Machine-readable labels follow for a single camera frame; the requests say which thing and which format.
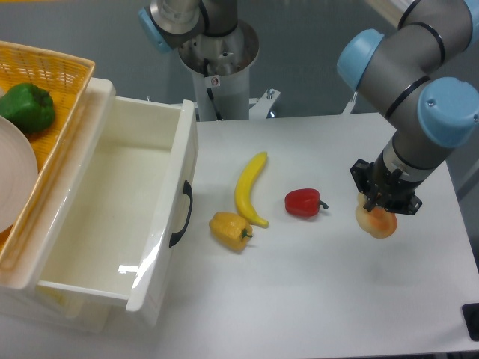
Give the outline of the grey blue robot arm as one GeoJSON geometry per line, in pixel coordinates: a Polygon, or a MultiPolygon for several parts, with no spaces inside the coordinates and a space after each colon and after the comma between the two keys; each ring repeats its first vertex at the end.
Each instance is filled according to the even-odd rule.
{"type": "MultiPolygon", "coordinates": [[[[202,120],[249,118],[248,70],[259,42],[238,18],[235,1],[152,1],[138,18],[158,51],[178,50],[202,120]]],[[[339,76],[395,128],[375,162],[358,160],[351,168],[367,211],[414,215],[421,206],[416,188],[470,138],[478,92],[431,74],[477,41],[476,1],[414,1],[394,35],[368,29],[345,46],[339,76]]]]}

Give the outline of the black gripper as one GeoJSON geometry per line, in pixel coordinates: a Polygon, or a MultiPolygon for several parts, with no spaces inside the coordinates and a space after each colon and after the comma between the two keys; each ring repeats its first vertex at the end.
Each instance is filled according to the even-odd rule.
{"type": "Polygon", "coordinates": [[[401,179],[399,168],[390,171],[384,162],[358,159],[350,168],[358,192],[366,197],[363,208],[372,212],[376,206],[400,215],[415,215],[422,201],[415,195],[416,182],[401,179]]]}

